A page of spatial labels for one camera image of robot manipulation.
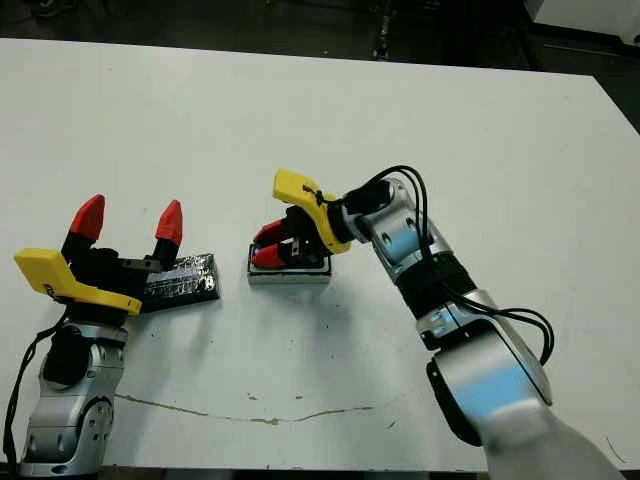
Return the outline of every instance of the black cable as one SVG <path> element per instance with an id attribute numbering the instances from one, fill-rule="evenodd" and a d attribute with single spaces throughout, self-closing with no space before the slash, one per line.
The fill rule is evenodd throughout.
<path id="1" fill-rule="evenodd" d="M 553 353 L 553 348 L 555 346 L 555 336 L 554 336 L 553 328 L 551 327 L 551 324 L 542 314 L 529 308 L 517 307 L 517 308 L 499 309 L 499 308 L 489 307 L 488 305 L 475 302 L 465 297 L 464 295 L 460 295 L 459 293 L 451 289 L 451 287 L 449 287 L 446 283 L 444 283 L 443 285 L 445 290 L 447 291 L 447 294 L 452 298 L 454 302 L 457 301 L 459 303 L 462 303 L 466 307 L 470 308 L 471 310 L 476 310 L 481 313 L 489 313 L 491 315 L 499 315 L 502 317 L 510 318 L 512 320 L 517 320 L 519 322 L 527 323 L 529 325 L 533 325 L 534 327 L 538 328 L 542 332 L 542 336 L 543 336 L 543 347 L 542 347 L 542 354 L 540 355 L 540 364 L 544 365 L 545 363 L 547 363 L 547 361 L 549 360 L 549 357 Z M 541 321 L 539 322 L 537 320 L 534 320 L 529 317 L 525 317 L 523 315 L 517 315 L 515 312 L 529 313 L 531 315 L 538 317 Z"/>
<path id="2" fill-rule="evenodd" d="M 431 250 L 429 248 L 429 232 L 427 228 L 427 220 L 428 220 L 428 212 L 427 212 L 427 189 L 425 187 L 424 181 L 422 180 L 422 176 L 420 173 L 413 167 L 409 167 L 406 165 L 397 165 L 394 167 L 389 167 L 378 173 L 374 177 L 372 177 L 369 181 L 365 183 L 365 185 L 378 182 L 382 180 L 384 177 L 388 176 L 391 173 L 400 173 L 409 179 L 411 185 L 413 186 L 414 195 L 416 198 L 416 223 L 420 225 L 419 222 L 419 212 L 420 212 L 420 196 L 422 197 L 422 202 L 424 203 L 424 208 L 422 209 L 422 228 L 418 228 L 418 242 L 420 246 L 420 253 L 422 254 L 422 258 L 426 261 L 433 261 Z M 420 186 L 420 195 L 418 195 L 418 188 L 416 187 L 416 181 L 409 175 L 411 173 L 418 185 Z M 543 337 L 543 346 L 542 353 L 540 354 L 540 364 L 544 365 L 547 363 L 551 354 L 553 353 L 553 349 L 555 347 L 555 335 L 553 333 L 553 327 L 551 323 L 539 312 L 532 310 L 530 308 L 516 307 L 516 308 L 504 308 L 498 309 L 489 307 L 488 305 L 484 305 L 482 303 L 475 302 L 464 295 L 459 294 L 454 291 L 449 285 L 445 282 L 442 283 L 442 286 L 451 301 L 462 303 L 466 307 L 480 311 L 482 313 L 488 313 L 491 315 L 498 315 L 505 318 L 509 318 L 511 320 L 516 320 L 522 323 L 526 323 L 528 325 L 532 325 L 538 328 Z M 539 319 L 535 320 L 533 318 L 519 315 L 518 313 L 526 313 L 529 315 L 533 315 Z"/>
<path id="3" fill-rule="evenodd" d="M 69 316 L 69 307 L 66 307 L 64 313 L 60 317 L 60 319 L 50 328 L 46 330 L 42 330 L 36 334 L 36 338 L 31 344 L 27 347 L 26 352 L 24 352 L 24 356 L 22 357 L 22 363 L 20 364 L 20 368 L 18 369 L 18 377 L 16 378 L 16 383 L 13 386 L 13 391 L 11 392 L 11 397 L 9 397 L 9 404 L 7 405 L 7 416 L 4 421 L 4 438 L 2 443 L 2 451 L 7 456 L 7 463 L 9 464 L 9 476 L 11 478 L 18 477 L 18 459 L 16 456 L 16 446 L 13 441 L 13 432 L 11 430 L 11 426 L 13 425 L 13 419 L 16 416 L 16 410 L 18 408 L 18 396 L 20 394 L 20 383 L 22 382 L 22 376 L 24 375 L 24 371 L 26 370 L 31 360 L 36 354 L 36 346 L 45 338 L 50 337 L 62 327 L 62 324 Z"/>
<path id="4" fill-rule="evenodd" d="M 391 173 L 400 173 L 409 179 L 411 185 L 413 186 L 413 192 L 416 199 L 416 230 L 418 232 L 418 242 L 420 246 L 420 253 L 422 254 L 422 258 L 427 261 L 433 261 L 431 256 L 431 250 L 429 249 L 429 230 L 427 228 L 427 188 L 425 187 L 424 181 L 420 176 L 420 173 L 413 167 L 408 165 L 396 165 L 393 167 L 389 167 L 378 173 L 377 175 L 370 178 L 365 185 L 369 185 L 371 183 L 378 182 L 382 180 L 384 177 L 388 176 Z M 414 179 L 409 175 L 409 173 L 413 174 L 416 178 Z M 416 186 L 416 181 L 420 186 L 420 195 L 418 194 L 418 187 Z M 422 209 L 422 221 L 420 221 L 420 197 L 422 197 L 422 202 L 424 203 L 424 208 Z"/>

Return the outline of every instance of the dark floor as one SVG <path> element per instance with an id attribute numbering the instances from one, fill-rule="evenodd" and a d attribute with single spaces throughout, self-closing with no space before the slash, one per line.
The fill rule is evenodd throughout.
<path id="1" fill-rule="evenodd" d="M 0 0 L 0 36 L 371 58 L 384 0 L 267 2 L 80 0 L 35 20 L 28 0 Z M 391 61 L 593 75 L 640 130 L 640 48 L 530 25 L 518 0 L 393 0 L 393 10 Z"/>
<path id="2" fill-rule="evenodd" d="M 0 465 L 0 480 L 9 479 Z M 640 480 L 639 471 L 622 472 L 627 480 Z M 309 472 L 265 470 L 189 470 L 162 468 L 104 467 L 98 480 L 490 480 L 486 473 L 461 472 Z"/>

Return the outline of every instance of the table surface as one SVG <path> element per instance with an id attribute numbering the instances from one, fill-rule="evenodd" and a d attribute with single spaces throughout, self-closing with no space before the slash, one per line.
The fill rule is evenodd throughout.
<path id="1" fill-rule="evenodd" d="M 476 283 L 553 321 L 556 414 L 619 468 L 640 467 L 640 137 L 593 78 L 25 40 L 0 40 L 0 59 L 3 417 L 26 345 L 61 310 L 13 253 L 59 248 L 100 192 L 98 245 L 139 257 L 177 198 L 181 252 L 215 252 L 222 300 L 127 323 L 105 463 L 484 469 L 450 433 L 429 353 L 370 246 L 334 258 L 327 286 L 247 283 L 250 239 L 284 213 L 276 168 L 343 194 L 406 163 Z"/>

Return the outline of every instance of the scratch mark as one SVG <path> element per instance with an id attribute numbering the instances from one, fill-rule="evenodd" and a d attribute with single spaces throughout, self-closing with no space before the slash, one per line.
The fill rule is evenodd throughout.
<path id="1" fill-rule="evenodd" d="M 613 445 L 611 444 L 611 440 L 609 440 L 609 437 L 604 437 L 607 439 L 607 443 L 609 444 L 609 448 L 611 449 L 611 451 L 613 452 L 613 454 L 616 456 L 616 458 L 618 460 L 620 460 L 622 463 L 627 463 L 627 461 L 622 458 L 620 455 L 618 455 L 618 452 L 616 452 L 616 449 L 613 448 Z"/>
<path id="2" fill-rule="evenodd" d="M 268 420 L 266 418 L 249 418 L 248 421 L 249 422 L 255 422 L 255 423 L 264 423 L 264 424 L 267 424 L 267 425 L 276 426 L 276 425 L 279 425 L 280 422 L 283 422 L 283 421 L 286 421 L 286 420 L 283 420 L 282 418 L 275 418 L 274 417 L 271 420 Z"/>
<path id="3" fill-rule="evenodd" d="M 294 418 L 293 420 L 287 420 L 289 422 L 305 422 L 312 418 L 321 417 L 323 415 L 335 415 L 336 413 L 347 413 L 347 412 L 356 412 L 358 410 L 373 410 L 375 407 L 371 407 L 369 405 L 365 405 L 364 407 L 352 407 L 352 408 L 338 408 L 336 410 L 324 410 L 322 412 L 313 413 L 311 415 L 307 415 L 306 417 Z"/>
<path id="4" fill-rule="evenodd" d="M 148 400 L 140 400 L 139 398 L 132 397 L 131 395 L 119 395 L 116 393 L 114 397 L 121 398 L 123 400 L 128 400 L 133 403 L 141 403 L 142 405 L 149 405 L 151 407 L 160 407 L 160 408 L 166 408 L 167 410 L 173 410 L 176 412 L 190 413 L 192 415 L 198 415 L 200 417 L 209 416 L 208 413 L 199 412 L 197 410 L 189 410 L 188 408 L 173 407 L 171 405 L 165 405 L 164 403 L 156 403 L 156 402 L 149 402 Z"/>
<path id="5" fill-rule="evenodd" d="M 173 410 L 174 412 L 180 412 L 180 413 L 189 413 L 191 415 L 198 415 L 199 417 L 209 417 L 211 419 L 214 420 L 227 420 L 227 421 L 231 421 L 231 422 L 252 422 L 252 423 L 262 423 L 265 425 L 270 425 L 270 426 L 278 426 L 282 423 L 301 423 L 301 422 L 306 422 L 307 420 L 311 420 L 313 418 L 317 418 L 317 417 L 322 417 L 325 415 L 340 415 L 343 413 L 349 413 L 349 412 L 358 412 L 358 411 L 368 411 L 368 410 L 374 410 L 376 408 L 383 408 L 386 407 L 387 405 L 390 405 L 391 403 L 405 397 L 407 395 L 408 392 L 404 392 L 404 393 L 400 393 L 399 395 L 396 395 L 395 397 L 391 398 L 390 400 L 387 400 L 386 402 L 383 402 L 379 405 L 376 406 L 371 406 L 371 405 L 363 405 L 363 406 L 359 406 L 359 407 L 351 407 L 351 408 L 336 408 L 333 410 L 323 410 L 321 412 L 316 412 L 316 413 L 312 413 L 310 415 L 306 415 L 304 417 L 299 417 L 299 418 L 279 418 L 279 417 L 273 417 L 273 418 L 247 418 L 247 417 L 232 417 L 229 415 L 214 415 L 211 413 L 207 413 L 207 412 L 199 412 L 198 410 L 190 410 L 188 408 L 181 408 L 181 407 L 174 407 L 171 405 L 165 405 L 164 403 L 157 403 L 157 402 L 150 402 L 148 400 L 141 400 L 139 398 L 135 398 L 132 397 L 131 395 L 120 395 L 118 393 L 116 393 L 114 396 L 116 398 L 120 398 L 122 400 L 127 400 L 129 402 L 133 402 L 133 403 L 139 403 L 141 405 L 148 405 L 150 407 L 159 407 L 159 408 L 165 408 L 167 410 Z M 389 425 L 387 428 L 392 428 L 394 425 L 396 424 L 396 421 L 394 420 L 391 425 Z"/>

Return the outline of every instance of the red fingertip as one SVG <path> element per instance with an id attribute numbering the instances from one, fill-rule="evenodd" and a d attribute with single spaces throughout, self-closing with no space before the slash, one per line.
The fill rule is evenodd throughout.
<path id="1" fill-rule="evenodd" d="M 77 233 L 94 242 L 100 237 L 104 220 L 104 195 L 94 195 L 80 207 L 73 218 L 69 232 Z"/>
<path id="2" fill-rule="evenodd" d="M 178 200 L 172 200 L 160 216 L 156 238 L 163 238 L 180 246 L 182 242 L 182 207 Z"/>
<path id="3" fill-rule="evenodd" d="M 286 264 L 278 256 L 278 244 L 261 248 L 251 256 L 251 263 L 261 268 L 284 267 Z"/>
<path id="4" fill-rule="evenodd" d="M 275 222 L 264 225 L 253 238 L 253 241 L 255 243 L 268 245 L 284 240 L 285 238 L 287 238 L 287 235 L 282 220 L 276 220 Z"/>

